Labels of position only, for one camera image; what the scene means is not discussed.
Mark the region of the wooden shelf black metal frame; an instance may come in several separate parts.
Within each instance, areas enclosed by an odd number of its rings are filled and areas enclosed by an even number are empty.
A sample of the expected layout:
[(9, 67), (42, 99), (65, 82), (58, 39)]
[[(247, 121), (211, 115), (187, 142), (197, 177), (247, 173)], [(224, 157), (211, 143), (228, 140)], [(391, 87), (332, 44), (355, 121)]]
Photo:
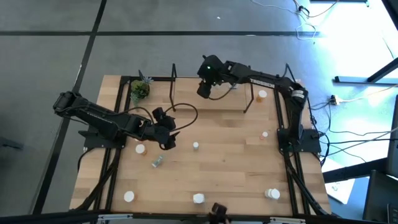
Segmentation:
[(173, 104), (190, 103), (198, 110), (232, 110), (245, 113), (254, 101), (254, 87), (251, 84), (239, 85), (237, 90), (231, 90), (229, 83), (216, 85), (211, 88), (210, 96), (217, 98), (224, 93), (229, 93), (220, 100), (202, 98), (197, 94), (200, 79), (195, 77), (180, 77), (177, 75), (176, 65), (172, 64), (172, 82), (170, 84), (170, 96)]

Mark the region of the black diagonal bar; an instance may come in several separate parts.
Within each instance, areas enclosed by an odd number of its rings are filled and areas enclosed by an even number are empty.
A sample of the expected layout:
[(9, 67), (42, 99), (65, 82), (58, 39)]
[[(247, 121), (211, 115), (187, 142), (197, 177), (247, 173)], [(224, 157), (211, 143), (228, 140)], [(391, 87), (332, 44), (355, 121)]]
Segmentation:
[(393, 22), (398, 22), (398, 0), (381, 0)]

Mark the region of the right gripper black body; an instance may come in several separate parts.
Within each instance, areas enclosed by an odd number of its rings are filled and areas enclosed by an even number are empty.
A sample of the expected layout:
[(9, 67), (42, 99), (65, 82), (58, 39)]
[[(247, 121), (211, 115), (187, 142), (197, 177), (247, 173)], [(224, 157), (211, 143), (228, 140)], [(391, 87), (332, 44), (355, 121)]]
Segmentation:
[(203, 62), (200, 65), (197, 75), (201, 78), (197, 94), (205, 99), (220, 100), (224, 98), (229, 91), (222, 96), (212, 98), (211, 88), (216, 85), (226, 83), (224, 72), (226, 71), (224, 63), (216, 55), (202, 55)]

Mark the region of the black floor bar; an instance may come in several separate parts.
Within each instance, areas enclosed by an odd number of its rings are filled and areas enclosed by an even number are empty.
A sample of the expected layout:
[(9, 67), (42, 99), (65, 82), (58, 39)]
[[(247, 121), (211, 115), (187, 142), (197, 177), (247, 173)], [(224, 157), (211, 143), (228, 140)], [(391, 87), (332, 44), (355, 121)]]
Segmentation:
[(372, 170), (385, 172), (387, 161), (388, 158), (385, 157), (371, 162), (330, 170), (323, 173), (323, 179), (325, 183), (328, 184), (332, 182), (366, 177), (371, 174)]

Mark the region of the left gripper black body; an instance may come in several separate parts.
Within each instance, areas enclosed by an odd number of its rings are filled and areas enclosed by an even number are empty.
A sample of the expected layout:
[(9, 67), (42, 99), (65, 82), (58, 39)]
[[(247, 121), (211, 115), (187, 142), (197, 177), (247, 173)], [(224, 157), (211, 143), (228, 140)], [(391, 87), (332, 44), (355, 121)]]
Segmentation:
[(159, 147), (164, 151), (174, 148), (176, 143), (170, 139), (170, 135), (176, 128), (175, 118), (167, 115), (161, 107), (153, 110), (152, 115), (156, 122), (145, 126), (142, 140), (158, 142)]

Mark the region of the dark grey panel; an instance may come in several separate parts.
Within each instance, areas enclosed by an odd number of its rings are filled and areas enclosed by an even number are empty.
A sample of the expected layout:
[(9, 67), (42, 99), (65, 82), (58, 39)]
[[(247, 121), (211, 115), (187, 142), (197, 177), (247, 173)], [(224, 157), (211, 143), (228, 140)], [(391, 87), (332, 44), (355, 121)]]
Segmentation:
[(392, 129), (387, 154), (386, 172), (398, 178), (398, 95), (395, 99), (394, 112), (392, 117)]

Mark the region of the potted green succulent plant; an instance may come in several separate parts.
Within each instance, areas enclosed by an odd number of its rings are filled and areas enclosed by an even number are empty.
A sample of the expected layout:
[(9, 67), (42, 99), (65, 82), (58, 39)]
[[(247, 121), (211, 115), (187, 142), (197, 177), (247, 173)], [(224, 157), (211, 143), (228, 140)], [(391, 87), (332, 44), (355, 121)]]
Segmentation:
[(130, 99), (135, 107), (138, 106), (139, 102), (149, 96), (150, 85), (153, 82), (152, 77), (144, 76), (143, 73), (138, 70), (138, 79), (131, 82), (131, 93)]

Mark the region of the white paper sheet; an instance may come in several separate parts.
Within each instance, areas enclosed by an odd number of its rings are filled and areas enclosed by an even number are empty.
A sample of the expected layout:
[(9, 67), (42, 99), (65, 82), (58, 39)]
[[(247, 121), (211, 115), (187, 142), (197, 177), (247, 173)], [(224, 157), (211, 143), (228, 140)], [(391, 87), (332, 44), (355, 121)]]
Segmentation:
[(354, 179), (331, 182), (325, 184), (326, 192), (329, 196), (339, 201), (340, 203), (347, 204), (351, 191), (354, 186)]

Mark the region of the silver metal bracket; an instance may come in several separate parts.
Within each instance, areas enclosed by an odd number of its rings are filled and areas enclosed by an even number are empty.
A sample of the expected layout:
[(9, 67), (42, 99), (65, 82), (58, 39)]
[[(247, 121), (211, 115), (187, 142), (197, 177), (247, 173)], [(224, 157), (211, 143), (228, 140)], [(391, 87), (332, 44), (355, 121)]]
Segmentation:
[(306, 221), (298, 218), (270, 217), (268, 224), (306, 224)]
[(133, 214), (102, 214), (98, 216), (99, 222), (110, 222), (111, 220), (131, 219)]

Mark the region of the grey floor object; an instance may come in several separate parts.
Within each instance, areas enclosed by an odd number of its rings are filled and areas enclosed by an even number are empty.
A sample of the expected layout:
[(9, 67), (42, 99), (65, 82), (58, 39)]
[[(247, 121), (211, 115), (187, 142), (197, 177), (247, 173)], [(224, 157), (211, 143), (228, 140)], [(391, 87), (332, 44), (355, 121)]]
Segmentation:
[(23, 149), (24, 145), (0, 136), (0, 147), (11, 147), (14, 149)]

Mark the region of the black desk stand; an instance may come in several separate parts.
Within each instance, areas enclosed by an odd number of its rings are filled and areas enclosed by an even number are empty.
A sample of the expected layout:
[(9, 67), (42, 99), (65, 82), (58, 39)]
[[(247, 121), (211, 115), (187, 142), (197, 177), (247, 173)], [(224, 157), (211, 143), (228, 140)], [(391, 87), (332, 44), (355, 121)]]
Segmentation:
[(367, 84), (367, 85), (395, 85), (398, 78), (386, 78), (388, 74), (398, 69), (398, 57), (382, 67), (370, 77), (336, 76), (335, 83)]

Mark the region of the black box furniture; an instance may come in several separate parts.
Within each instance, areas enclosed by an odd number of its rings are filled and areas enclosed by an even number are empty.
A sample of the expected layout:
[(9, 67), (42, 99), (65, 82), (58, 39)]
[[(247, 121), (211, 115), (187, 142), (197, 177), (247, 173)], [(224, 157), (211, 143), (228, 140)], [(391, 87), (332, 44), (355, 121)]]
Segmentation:
[(363, 220), (398, 224), (398, 180), (376, 170), (371, 171)]

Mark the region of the black table edge beam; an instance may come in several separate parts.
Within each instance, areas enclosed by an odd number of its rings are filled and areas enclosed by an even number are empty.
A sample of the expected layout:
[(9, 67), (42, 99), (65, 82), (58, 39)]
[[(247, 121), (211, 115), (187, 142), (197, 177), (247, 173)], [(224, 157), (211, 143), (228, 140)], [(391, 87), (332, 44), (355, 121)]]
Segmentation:
[[(11, 217), (0, 217), (0, 224), (81, 224), (87, 222), (98, 222), (98, 216), (109, 213), (107, 210), (97, 211), (69, 211), (60, 213), (45, 213), (38, 215), (21, 215)], [(206, 215), (168, 215), (168, 214), (146, 214), (146, 213), (122, 213), (133, 214), (131, 219), (125, 220), (180, 220), (193, 222), (208, 222), (208, 214)], [(231, 219), (231, 224), (237, 222), (261, 222), (268, 224), (270, 217), (278, 216), (242, 216), (227, 215)], [(306, 224), (388, 224), (383, 222), (373, 222), (366, 220), (350, 220), (338, 218), (331, 215), (304, 215), (298, 214), (287, 218), (304, 219)]]

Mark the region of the white bottle front left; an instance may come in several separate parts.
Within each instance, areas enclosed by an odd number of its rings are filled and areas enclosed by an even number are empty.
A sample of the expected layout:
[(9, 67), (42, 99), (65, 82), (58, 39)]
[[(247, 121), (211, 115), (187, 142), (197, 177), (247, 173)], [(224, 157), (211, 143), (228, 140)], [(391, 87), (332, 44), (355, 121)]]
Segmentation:
[(134, 192), (134, 191), (126, 191), (125, 193), (124, 193), (124, 201), (125, 202), (127, 202), (127, 203), (130, 203), (130, 202), (133, 202), (133, 201), (135, 201), (135, 199), (137, 198), (137, 195), (136, 195), (136, 193)]

